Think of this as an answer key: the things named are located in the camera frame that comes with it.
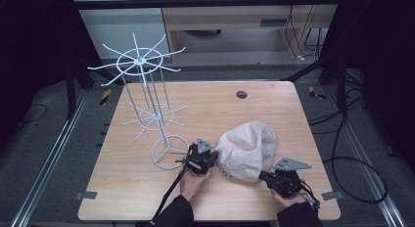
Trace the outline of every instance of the white wall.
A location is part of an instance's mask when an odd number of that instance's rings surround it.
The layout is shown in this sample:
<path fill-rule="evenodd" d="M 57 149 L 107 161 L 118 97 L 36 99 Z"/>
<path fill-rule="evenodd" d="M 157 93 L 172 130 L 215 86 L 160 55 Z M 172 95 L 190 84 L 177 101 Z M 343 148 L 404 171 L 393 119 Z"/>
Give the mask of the white wall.
<path fill-rule="evenodd" d="M 79 13 L 101 59 L 119 57 L 103 44 L 121 53 L 135 48 L 133 32 L 139 48 L 153 48 L 165 35 L 161 9 L 84 10 Z M 162 54 L 168 53 L 167 40 L 156 49 Z"/>

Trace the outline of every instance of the black strap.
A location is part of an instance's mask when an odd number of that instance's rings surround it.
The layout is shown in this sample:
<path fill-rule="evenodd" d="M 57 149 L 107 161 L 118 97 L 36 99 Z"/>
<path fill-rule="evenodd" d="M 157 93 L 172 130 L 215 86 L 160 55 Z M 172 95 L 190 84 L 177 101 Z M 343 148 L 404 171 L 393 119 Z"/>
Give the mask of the black strap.
<path fill-rule="evenodd" d="M 173 181 L 173 184 L 171 184 L 170 188 L 168 189 L 168 191 L 164 194 L 164 196 L 162 197 L 159 209 L 156 211 L 155 216 L 153 217 L 156 218 L 160 215 L 160 212 L 162 210 L 162 207 L 164 206 L 165 202 L 167 201 L 168 197 L 170 196 L 171 192 L 174 190 L 174 188 L 176 187 L 177 183 L 179 183 L 180 179 L 183 177 L 184 173 L 186 173 L 186 171 L 188 171 L 189 169 L 187 169 L 186 167 L 183 167 L 183 170 L 179 173 L 179 175 L 176 177 L 176 179 Z"/>

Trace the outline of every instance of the white wire rack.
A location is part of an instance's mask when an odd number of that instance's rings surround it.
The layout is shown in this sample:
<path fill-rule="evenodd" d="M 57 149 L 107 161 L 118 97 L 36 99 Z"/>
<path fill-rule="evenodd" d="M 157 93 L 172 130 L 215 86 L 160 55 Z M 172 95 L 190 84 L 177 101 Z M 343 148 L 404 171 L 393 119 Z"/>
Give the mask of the white wire rack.
<path fill-rule="evenodd" d="M 173 71 L 173 72 L 179 72 L 181 69 L 174 69 L 174 68 L 167 68 L 162 65 L 163 58 L 181 53 L 185 50 L 185 48 L 172 52 L 167 54 L 162 54 L 159 51 L 156 50 L 156 48 L 165 40 L 165 36 L 153 47 L 153 48 L 138 48 L 137 39 L 135 37 L 135 34 L 132 34 L 134 38 L 134 45 L 135 48 L 126 51 L 124 53 L 121 53 L 117 50 L 114 50 L 112 48 L 109 48 L 105 44 L 104 47 L 107 48 L 110 51 L 113 51 L 117 54 L 119 54 L 118 59 L 113 64 L 108 64 L 96 68 L 89 68 L 92 70 L 100 69 L 100 68 L 113 68 L 115 67 L 119 74 L 114 77 L 111 81 L 108 83 L 102 84 L 101 86 L 109 86 L 117 79 L 121 78 L 125 90 L 128 93 L 129 101 L 127 100 L 128 104 L 132 107 L 132 109 L 135 111 L 137 118 L 131 121 L 123 122 L 122 125 L 125 124 L 131 124 L 131 123 L 139 123 L 142 126 L 141 132 L 137 134 L 135 138 L 132 139 L 132 141 L 136 141 L 141 135 L 143 135 L 146 131 L 158 131 L 161 135 L 161 138 L 159 141 L 156 142 L 154 147 L 152 148 L 151 157 L 153 160 L 153 163 L 162 168 L 162 169 L 175 169 L 182 165 L 182 163 L 179 163 L 174 166 L 167 166 L 161 164 L 163 158 L 168 153 L 176 153 L 176 154 L 187 154 L 187 150 L 181 150 L 178 148 L 174 148 L 172 146 L 172 143 L 170 143 L 170 139 L 179 140 L 184 143 L 185 148 L 189 148 L 188 142 L 181 136 L 178 135 L 165 135 L 164 129 L 168 127 L 171 123 L 175 123 L 181 126 L 186 126 L 183 123 L 179 123 L 174 120 L 175 113 L 178 111 L 181 111 L 183 109 L 188 108 L 190 105 L 187 105 L 182 108 L 173 109 L 170 106 L 170 100 L 172 99 L 174 92 L 167 96 L 167 91 L 165 89 L 164 84 L 164 77 L 162 75 L 163 70 Z M 156 84 L 154 82 L 153 73 L 159 70 L 161 74 L 161 82 L 162 82 L 162 90 L 165 97 L 164 100 L 162 100 L 158 96 L 158 91 L 156 89 Z M 139 107 L 137 103 L 133 100 L 134 93 L 130 91 L 128 88 L 128 84 L 125 80 L 125 76 L 133 76 L 137 77 L 141 83 L 142 86 L 142 94 L 144 94 L 144 103 L 140 103 L 141 105 L 144 105 L 144 107 Z M 162 142 L 163 148 L 160 149 L 159 144 Z"/>

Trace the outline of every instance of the gray floor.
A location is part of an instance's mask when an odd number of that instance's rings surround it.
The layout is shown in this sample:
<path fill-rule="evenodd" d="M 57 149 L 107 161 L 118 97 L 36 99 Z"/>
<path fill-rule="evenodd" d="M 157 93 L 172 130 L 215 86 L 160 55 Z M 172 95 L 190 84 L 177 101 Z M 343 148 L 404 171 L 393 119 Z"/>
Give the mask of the gray floor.
<path fill-rule="evenodd" d="M 279 33 L 273 30 L 223 30 L 216 36 L 183 32 L 179 44 L 186 46 L 188 53 L 177 57 L 176 62 L 171 64 L 183 67 L 183 70 L 176 74 L 167 73 L 164 78 L 167 81 L 279 79 L 313 61 L 313 57 L 304 62 L 290 60 L 281 40 Z M 335 84 L 324 87 L 315 84 L 313 77 L 316 72 L 296 84 L 308 119 L 331 114 L 336 110 L 330 99 L 322 100 L 308 94 L 309 85 L 313 85 L 317 93 L 327 96 L 332 96 L 336 90 Z M 112 85 L 109 101 L 105 106 L 99 106 L 106 89 L 101 87 L 100 83 L 108 80 L 96 73 L 91 73 L 91 76 L 95 79 L 96 85 L 93 90 L 86 91 L 82 113 L 31 215 L 30 223 L 33 225 L 111 225 L 108 222 L 80 221 L 77 218 L 80 201 L 73 199 L 76 192 L 86 189 L 100 152 L 100 144 L 105 138 L 108 128 L 106 123 L 111 121 L 121 91 L 121 86 Z M 78 96 L 85 93 L 79 87 L 76 92 Z M 349 99 L 359 96 L 358 92 L 352 92 Z M 30 109 L 23 121 L 43 116 L 22 125 L 9 143 L 11 153 L 2 158 L 0 163 L 0 226 L 9 226 L 13 220 L 64 127 L 67 116 L 65 82 L 39 91 L 33 104 L 46 106 L 46 114 L 43 115 L 45 108 L 41 106 L 33 106 Z M 370 114 L 362 108 L 362 104 L 364 101 L 358 102 L 349 110 L 348 130 L 344 128 L 340 134 L 336 155 L 355 156 L 355 143 L 352 143 L 348 135 L 351 130 L 371 163 L 387 180 L 390 189 L 389 199 L 392 200 L 401 219 L 406 226 L 415 226 L 415 216 L 411 212 L 415 206 L 415 200 L 412 198 L 415 176 L 403 159 L 388 156 L 387 145 Z M 339 123 L 340 118 L 335 117 L 311 126 L 311 130 L 332 131 L 338 128 Z M 335 136 L 336 133 L 314 134 L 322 159 L 331 156 Z M 374 199 L 361 165 L 336 161 L 335 168 L 340 182 L 353 194 L 362 199 Z M 331 165 L 327 164 L 326 169 L 334 190 L 340 191 L 334 180 Z M 388 223 L 381 204 L 364 204 L 346 195 L 339 200 L 339 205 L 342 211 L 341 218 L 325 222 L 325 226 L 405 226 Z"/>

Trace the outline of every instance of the white cabinet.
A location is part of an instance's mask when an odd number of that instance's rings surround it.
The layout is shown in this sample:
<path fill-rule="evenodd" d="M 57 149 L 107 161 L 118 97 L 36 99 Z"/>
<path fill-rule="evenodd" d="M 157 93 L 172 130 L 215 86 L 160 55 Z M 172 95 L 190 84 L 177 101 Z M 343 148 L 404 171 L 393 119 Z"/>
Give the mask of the white cabinet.
<path fill-rule="evenodd" d="M 74 0 L 116 1 L 116 0 Z M 101 59 L 116 59 L 119 54 L 106 49 L 103 44 L 121 53 L 135 48 L 135 33 L 139 48 L 154 47 L 165 35 L 161 9 L 80 10 L 89 35 Z M 157 50 L 168 53 L 167 39 Z"/>
<path fill-rule="evenodd" d="M 292 58 L 300 54 L 310 28 L 329 27 L 337 5 L 227 6 L 165 8 L 164 21 L 171 50 L 181 30 L 227 28 L 279 29 Z"/>

